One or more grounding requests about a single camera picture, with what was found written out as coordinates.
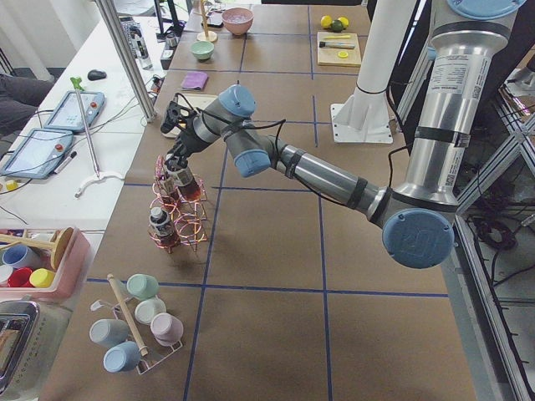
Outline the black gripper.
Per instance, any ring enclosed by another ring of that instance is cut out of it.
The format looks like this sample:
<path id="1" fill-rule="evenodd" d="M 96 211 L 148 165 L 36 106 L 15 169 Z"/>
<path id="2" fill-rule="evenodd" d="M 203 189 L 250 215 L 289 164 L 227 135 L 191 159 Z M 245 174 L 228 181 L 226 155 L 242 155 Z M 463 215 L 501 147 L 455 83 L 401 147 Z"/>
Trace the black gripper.
<path id="1" fill-rule="evenodd" d="M 172 160 L 175 160 L 177 169 L 186 168 L 186 160 L 195 153 L 201 152 L 201 140 L 196 134 L 194 119 L 186 120 L 186 127 L 180 128 L 177 121 L 166 122 L 167 131 L 178 128 L 181 132 L 178 134 L 173 147 L 167 152 L 164 165 L 169 167 Z"/>

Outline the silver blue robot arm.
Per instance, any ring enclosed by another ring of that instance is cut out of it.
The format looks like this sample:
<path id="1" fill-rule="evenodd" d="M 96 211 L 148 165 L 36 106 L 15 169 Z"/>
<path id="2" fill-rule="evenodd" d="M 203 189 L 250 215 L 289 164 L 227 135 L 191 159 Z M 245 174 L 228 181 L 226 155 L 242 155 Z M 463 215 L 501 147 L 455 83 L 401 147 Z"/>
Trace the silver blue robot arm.
<path id="1" fill-rule="evenodd" d="M 365 214 L 382 230 L 383 245 L 399 264 L 439 265 L 455 245 L 453 186 L 492 58 L 507 46 L 517 14 L 528 6 L 526 1 L 433 2 L 430 42 L 436 58 L 401 185 L 378 187 L 276 136 L 261 135 L 251 119 L 255 100 L 240 84 L 199 111 L 169 103 L 160 129 L 179 134 L 166 166 L 177 184 L 188 185 L 189 157 L 221 140 L 242 176 L 275 169 Z"/>

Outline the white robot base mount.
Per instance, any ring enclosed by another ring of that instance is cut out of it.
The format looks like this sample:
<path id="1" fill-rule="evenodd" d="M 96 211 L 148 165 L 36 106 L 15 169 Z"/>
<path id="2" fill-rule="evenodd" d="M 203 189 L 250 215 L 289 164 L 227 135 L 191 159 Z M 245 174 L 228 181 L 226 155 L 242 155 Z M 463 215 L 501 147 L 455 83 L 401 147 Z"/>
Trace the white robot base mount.
<path id="1" fill-rule="evenodd" d="M 416 0 L 379 0 L 371 20 L 354 93 L 331 105 L 336 143 L 391 144 L 386 93 Z"/>

